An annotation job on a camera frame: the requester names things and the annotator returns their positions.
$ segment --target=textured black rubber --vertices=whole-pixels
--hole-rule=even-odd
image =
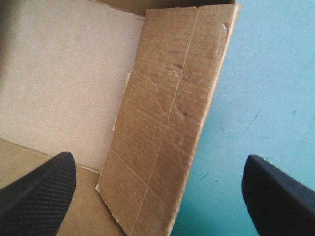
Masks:
[[[0,190],[1,236],[54,236],[76,184],[74,159],[62,152]]]
[[[315,236],[315,192],[263,158],[248,157],[242,192],[261,236]]]

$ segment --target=cardboard box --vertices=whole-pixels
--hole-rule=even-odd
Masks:
[[[103,2],[1,3],[0,184],[71,151],[58,235],[170,235],[240,6]]]

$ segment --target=box flap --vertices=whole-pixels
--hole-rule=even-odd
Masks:
[[[238,4],[148,10],[100,193],[129,236],[170,235]]]

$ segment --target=cardboard sheet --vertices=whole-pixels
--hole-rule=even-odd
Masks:
[[[100,170],[143,21],[88,0],[0,1],[0,137]]]
[[[238,4],[148,10],[100,193],[128,236],[168,236]]]

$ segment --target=blue surface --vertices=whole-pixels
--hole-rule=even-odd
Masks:
[[[315,189],[315,1],[241,3],[172,236],[257,236],[250,153]]]

